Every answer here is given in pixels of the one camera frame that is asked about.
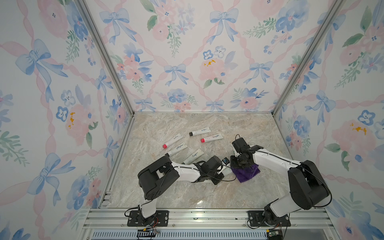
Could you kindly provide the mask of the purple cloth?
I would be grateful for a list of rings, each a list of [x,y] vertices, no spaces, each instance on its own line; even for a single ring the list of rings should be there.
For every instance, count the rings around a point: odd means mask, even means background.
[[[257,164],[253,164],[249,168],[232,168],[232,172],[235,174],[240,183],[244,183],[251,180],[261,171],[259,170],[259,166]]]

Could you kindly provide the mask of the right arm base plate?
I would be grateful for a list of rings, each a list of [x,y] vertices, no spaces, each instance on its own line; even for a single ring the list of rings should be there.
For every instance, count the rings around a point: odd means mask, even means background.
[[[247,211],[248,214],[248,225],[251,228],[256,227],[290,227],[291,222],[288,215],[283,217],[276,217],[273,213],[262,210]]]

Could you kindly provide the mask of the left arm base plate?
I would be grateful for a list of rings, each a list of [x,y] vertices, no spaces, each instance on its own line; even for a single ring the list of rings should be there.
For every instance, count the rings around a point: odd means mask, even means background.
[[[148,218],[142,216],[141,211],[133,210],[128,215],[128,227],[167,227],[169,222],[169,211],[156,211]]]

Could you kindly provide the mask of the white toothpaste tube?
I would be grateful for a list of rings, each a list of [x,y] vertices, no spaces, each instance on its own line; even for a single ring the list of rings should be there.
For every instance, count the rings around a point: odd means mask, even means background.
[[[223,167],[223,169],[220,171],[221,174],[224,175],[224,177],[230,175],[233,173],[233,171],[231,170],[231,168],[228,168],[228,167]]]

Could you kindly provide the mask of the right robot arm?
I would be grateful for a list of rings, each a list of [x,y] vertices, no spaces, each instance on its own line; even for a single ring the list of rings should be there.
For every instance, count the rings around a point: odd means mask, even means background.
[[[281,174],[289,182],[289,193],[265,206],[267,221],[272,222],[299,210],[323,208],[332,202],[332,193],[314,162],[284,158],[259,145],[251,147],[243,138],[234,140],[232,146],[235,153],[231,157],[232,168],[245,170],[254,165],[263,166]]]

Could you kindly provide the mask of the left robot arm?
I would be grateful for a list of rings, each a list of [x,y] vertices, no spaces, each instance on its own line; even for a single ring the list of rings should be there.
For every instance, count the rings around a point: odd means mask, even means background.
[[[229,164],[228,158],[220,160],[217,156],[191,165],[175,163],[167,155],[156,160],[138,173],[139,186],[143,190],[145,199],[139,205],[142,217],[148,219],[155,215],[157,198],[175,182],[211,181],[217,185],[225,177],[224,170],[229,168]]]

